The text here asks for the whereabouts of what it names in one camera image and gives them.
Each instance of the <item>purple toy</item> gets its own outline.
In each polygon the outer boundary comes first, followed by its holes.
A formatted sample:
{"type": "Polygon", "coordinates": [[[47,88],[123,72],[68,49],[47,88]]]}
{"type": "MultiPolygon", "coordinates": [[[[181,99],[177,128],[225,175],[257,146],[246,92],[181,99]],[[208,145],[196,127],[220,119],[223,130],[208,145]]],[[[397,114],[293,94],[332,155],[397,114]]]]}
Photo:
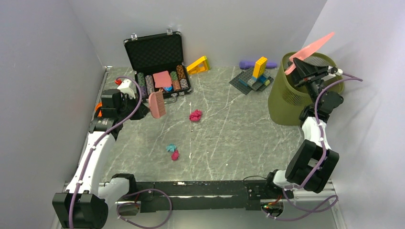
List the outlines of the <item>purple toy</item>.
{"type": "MultiPolygon", "coordinates": [[[[249,69],[255,66],[254,61],[240,61],[239,68],[240,69],[249,69]]],[[[266,68],[277,68],[277,63],[267,61],[266,68]]]]}

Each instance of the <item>white backdrop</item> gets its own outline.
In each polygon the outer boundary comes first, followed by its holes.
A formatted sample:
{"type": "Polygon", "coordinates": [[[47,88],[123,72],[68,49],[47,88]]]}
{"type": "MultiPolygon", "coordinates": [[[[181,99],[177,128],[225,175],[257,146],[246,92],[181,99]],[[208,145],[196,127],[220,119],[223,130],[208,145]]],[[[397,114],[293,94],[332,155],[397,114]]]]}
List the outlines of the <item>white backdrop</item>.
{"type": "Polygon", "coordinates": [[[332,180],[346,224],[404,228],[405,2],[328,0],[306,44],[330,31],[321,52],[364,79],[346,83],[327,127],[340,154],[332,180]]]}
{"type": "Polygon", "coordinates": [[[104,70],[64,0],[1,1],[0,70],[0,228],[47,229],[104,70]]]}
{"type": "Polygon", "coordinates": [[[70,0],[103,65],[130,66],[123,40],[183,33],[185,63],[206,55],[235,66],[262,55],[279,62],[301,48],[326,0],[70,0]]]}

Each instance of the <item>red part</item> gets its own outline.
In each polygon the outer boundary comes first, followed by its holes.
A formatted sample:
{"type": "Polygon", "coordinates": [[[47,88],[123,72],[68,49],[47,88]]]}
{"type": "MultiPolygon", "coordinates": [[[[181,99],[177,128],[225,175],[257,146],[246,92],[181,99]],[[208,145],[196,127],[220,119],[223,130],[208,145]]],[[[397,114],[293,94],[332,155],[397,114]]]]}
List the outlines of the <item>red part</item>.
{"type": "Polygon", "coordinates": [[[175,161],[175,160],[179,159],[179,156],[180,156],[179,151],[175,150],[174,153],[171,155],[171,159],[173,161],[175,161]]]}
{"type": "Polygon", "coordinates": [[[201,119],[201,115],[202,115],[202,114],[203,114],[202,111],[200,111],[200,110],[195,110],[194,112],[192,112],[192,113],[190,114],[189,119],[190,119],[190,121],[192,121],[192,122],[198,122],[198,121],[201,119]]]}
{"type": "Polygon", "coordinates": [[[118,86],[120,86],[122,84],[122,80],[121,79],[117,79],[114,81],[118,86]]]}

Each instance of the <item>poker chip stack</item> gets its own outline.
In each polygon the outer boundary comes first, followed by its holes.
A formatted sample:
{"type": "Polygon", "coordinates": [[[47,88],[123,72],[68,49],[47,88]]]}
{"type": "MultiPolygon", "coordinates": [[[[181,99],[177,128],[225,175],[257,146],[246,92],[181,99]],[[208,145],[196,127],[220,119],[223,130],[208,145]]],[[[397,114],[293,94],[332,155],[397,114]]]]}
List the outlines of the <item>poker chip stack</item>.
{"type": "Polygon", "coordinates": [[[189,84],[187,83],[186,75],[184,74],[184,70],[183,70],[183,66],[177,65],[176,70],[177,70],[177,74],[179,75],[181,89],[182,90],[189,89],[189,84]]]}
{"type": "Polygon", "coordinates": [[[155,92],[155,87],[153,85],[153,79],[151,75],[147,75],[145,77],[145,81],[146,81],[146,89],[148,91],[148,95],[150,95],[151,93],[155,92]]]}
{"type": "Polygon", "coordinates": [[[145,97],[148,95],[148,91],[146,89],[146,82],[145,82],[145,76],[143,73],[138,73],[138,83],[140,86],[140,90],[142,92],[142,97],[145,97]]]}
{"type": "Polygon", "coordinates": [[[170,77],[171,77],[171,84],[173,84],[174,91],[180,91],[181,86],[180,86],[179,78],[177,77],[177,73],[175,71],[171,72],[170,77]]]}

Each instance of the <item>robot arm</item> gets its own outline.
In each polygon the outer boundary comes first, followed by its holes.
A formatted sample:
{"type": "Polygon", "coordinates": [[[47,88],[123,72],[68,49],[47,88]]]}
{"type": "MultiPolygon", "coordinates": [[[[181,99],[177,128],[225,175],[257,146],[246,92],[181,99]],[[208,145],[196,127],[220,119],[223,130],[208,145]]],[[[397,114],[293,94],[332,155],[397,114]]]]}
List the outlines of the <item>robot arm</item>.
{"type": "MultiPolygon", "coordinates": [[[[56,193],[52,205],[63,228],[69,228],[69,208],[76,189],[80,187],[76,195],[73,210],[73,225],[75,228],[100,229],[104,226],[108,216],[108,209],[127,193],[136,192],[134,175],[117,174],[112,177],[109,184],[99,188],[102,169],[108,158],[113,144],[115,143],[122,125],[115,128],[109,134],[105,132],[112,126],[124,120],[132,113],[138,104],[131,80],[124,80],[117,89],[103,91],[101,95],[102,106],[96,111],[95,117],[89,127],[88,141],[84,154],[80,160],[75,176],[63,193],[56,193]],[[105,135],[95,147],[95,142],[105,135]],[[80,181],[79,177],[85,166],[90,150],[93,149],[89,158],[85,175],[80,181]]],[[[130,117],[131,120],[144,118],[149,109],[140,104],[138,110],[130,117]]]]}
{"type": "Polygon", "coordinates": [[[300,187],[322,157],[322,139],[326,149],[326,157],[303,186],[307,191],[320,193],[339,161],[339,154],[332,151],[328,144],[325,128],[329,115],[334,108],[343,103],[343,98],[336,92],[326,92],[322,95],[322,99],[317,104],[319,124],[315,117],[315,103],[325,88],[323,78],[341,75],[342,70],[332,66],[314,66],[297,58],[294,58],[293,61],[297,68],[291,73],[292,81],[296,87],[306,87],[313,103],[305,107],[299,116],[304,132],[304,142],[286,170],[276,170],[268,176],[268,185],[280,188],[300,187]],[[323,136],[321,136],[320,128],[323,130],[323,136]]]}

